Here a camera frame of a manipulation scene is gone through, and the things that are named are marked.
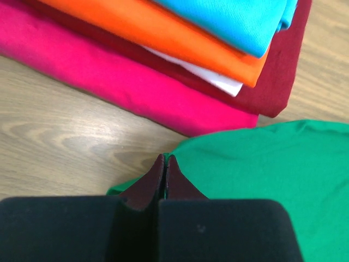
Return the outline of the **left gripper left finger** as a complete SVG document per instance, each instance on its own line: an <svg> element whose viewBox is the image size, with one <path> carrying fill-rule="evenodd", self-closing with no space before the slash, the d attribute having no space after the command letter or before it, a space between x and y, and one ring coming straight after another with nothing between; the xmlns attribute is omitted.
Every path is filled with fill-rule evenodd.
<svg viewBox="0 0 349 262"><path fill-rule="evenodd" d="M163 191L163 176L165 172L165 156L158 155L150 170L140 177L133 185L118 196L128 208L142 211L158 202Z"/></svg>

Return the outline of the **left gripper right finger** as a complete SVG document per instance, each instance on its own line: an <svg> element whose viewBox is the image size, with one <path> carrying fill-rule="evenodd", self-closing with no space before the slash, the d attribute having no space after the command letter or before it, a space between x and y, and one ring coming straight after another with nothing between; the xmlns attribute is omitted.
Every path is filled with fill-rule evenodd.
<svg viewBox="0 0 349 262"><path fill-rule="evenodd" d="M181 172L175 156L169 156L165 176L166 199L172 200L202 200L207 197L202 194Z"/></svg>

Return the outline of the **green t shirt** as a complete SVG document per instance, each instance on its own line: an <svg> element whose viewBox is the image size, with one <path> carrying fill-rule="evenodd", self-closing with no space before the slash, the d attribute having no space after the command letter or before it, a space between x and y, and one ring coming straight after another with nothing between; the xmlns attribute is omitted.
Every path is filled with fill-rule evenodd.
<svg viewBox="0 0 349 262"><path fill-rule="evenodd" d="M211 199L270 199L289 213L305 261L348 261L348 125L302 120L218 132L171 152Z"/></svg>

